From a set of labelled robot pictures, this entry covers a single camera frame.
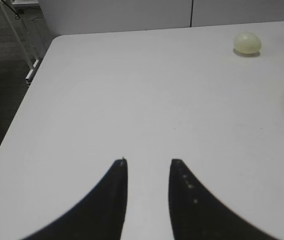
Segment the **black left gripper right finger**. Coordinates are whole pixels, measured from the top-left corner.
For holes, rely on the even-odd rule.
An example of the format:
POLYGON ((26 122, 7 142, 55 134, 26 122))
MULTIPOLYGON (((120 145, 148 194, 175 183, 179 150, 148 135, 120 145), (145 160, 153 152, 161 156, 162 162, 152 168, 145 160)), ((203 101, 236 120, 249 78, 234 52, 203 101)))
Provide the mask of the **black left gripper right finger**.
POLYGON ((176 240, 272 239, 214 197, 181 159, 170 165, 169 213, 176 240))

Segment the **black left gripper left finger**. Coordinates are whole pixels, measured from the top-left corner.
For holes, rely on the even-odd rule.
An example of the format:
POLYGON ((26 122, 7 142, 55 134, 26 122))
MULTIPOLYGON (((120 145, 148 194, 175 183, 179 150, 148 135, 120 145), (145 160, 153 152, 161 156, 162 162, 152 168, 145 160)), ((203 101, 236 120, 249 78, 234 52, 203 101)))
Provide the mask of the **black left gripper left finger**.
POLYGON ((128 166, 114 161, 99 183, 74 207, 26 240, 119 240, 125 221, 128 166))

